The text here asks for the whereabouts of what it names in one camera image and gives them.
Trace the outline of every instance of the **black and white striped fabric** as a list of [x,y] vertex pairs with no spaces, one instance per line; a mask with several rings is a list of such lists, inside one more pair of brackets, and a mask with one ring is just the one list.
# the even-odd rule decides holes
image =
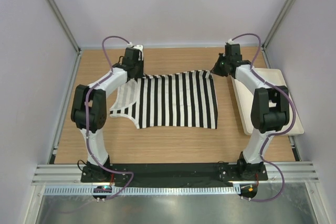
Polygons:
[[150,126],[217,128],[217,100],[210,71],[145,75],[118,87],[110,116]]

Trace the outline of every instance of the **wooden table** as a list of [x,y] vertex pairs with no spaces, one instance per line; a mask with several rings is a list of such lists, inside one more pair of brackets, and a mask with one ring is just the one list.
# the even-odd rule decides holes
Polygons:
[[[145,49],[145,73],[169,74],[196,69],[210,70],[223,48],[164,48]],[[252,59],[255,47],[242,48],[244,59]],[[122,50],[108,50],[112,62],[118,61]],[[255,66],[265,68],[260,54]],[[83,52],[74,89],[78,84],[98,80],[109,70],[101,50]],[[200,163],[234,162],[248,143],[240,121],[232,82],[229,78],[214,76],[218,101],[218,129],[196,127],[149,127],[137,130],[127,118],[110,118],[103,128],[104,142],[112,163]],[[61,135],[55,163],[74,164],[87,160],[84,139],[70,120],[70,105]],[[116,99],[115,91],[108,98],[108,108]],[[286,136],[275,137],[266,153],[270,161],[294,161]]]

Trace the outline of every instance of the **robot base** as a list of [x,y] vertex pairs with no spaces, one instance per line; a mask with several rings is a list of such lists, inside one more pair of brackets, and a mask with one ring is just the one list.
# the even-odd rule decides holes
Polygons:
[[[110,157],[107,158],[104,167],[111,169]],[[82,177],[80,179],[82,183],[110,182],[110,180],[111,173],[90,162],[87,162],[86,166],[83,167]]]

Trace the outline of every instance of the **white wall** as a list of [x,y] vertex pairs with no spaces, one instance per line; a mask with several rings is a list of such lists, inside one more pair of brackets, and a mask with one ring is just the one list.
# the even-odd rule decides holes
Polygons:
[[336,0],[296,0],[268,48],[271,66],[282,70],[305,130],[297,137],[300,153],[313,161],[332,213],[336,212],[335,17]]
[[45,0],[0,0],[0,223],[22,223],[75,51]]
[[[285,0],[55,1],[80,46],[100,47],[107,35],[147,46],[218,46],[246,32],[265,39]],[[253,37],[241,42],[256,43]]]

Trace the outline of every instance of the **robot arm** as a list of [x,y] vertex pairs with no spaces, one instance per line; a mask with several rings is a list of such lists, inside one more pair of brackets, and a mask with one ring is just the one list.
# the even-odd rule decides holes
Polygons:
[[[94,153],[95,158],[100,164],[106,168],[110,166],[109,155],[105,149],[103,131],[107,119],[106,99],[119,86],[125,84],[133,78],[143,76],[143,46],[136,45],[128,47],[125,50],[122,63],[113,65],[113,74],[111,70],[99,80],[89,84],[88,86],[78,85],[75,90],[75,97],[71,110],[71,120],[76,123],[77,128],[80,129],[84,140],[86,139],[86,112],[85,112],[85,97],[89,89],[97,83],[101,83],[106,77],[110,76],[104,82],[99,84],[91,92],[89,100],[92,105],[89,107],[90,131],[89,141],[90,149]],[[88,165],[99,169],[95,160],[88,155]]]
[[[237,162],[242,175],[245,171],[253,175],[260,170],[263,164],[260,150],[265,139],[270,133],[280,131],[284,125],[289,123],[289,103],[287,99],[279,91],[261,81],[253,73],[254,68],[251,68],[250,64],[250,61],[242,60],[239,44],[226,44],[225,54],[219,54],[212,71],[219,76],[232,76],[254,94],[251,110],[254,130],[247,147],[241,153]],[[277,86],[277,88],[288,94],[286,86]],[[272,136],[269,137],[263,151],[266,151],[272,138]]]

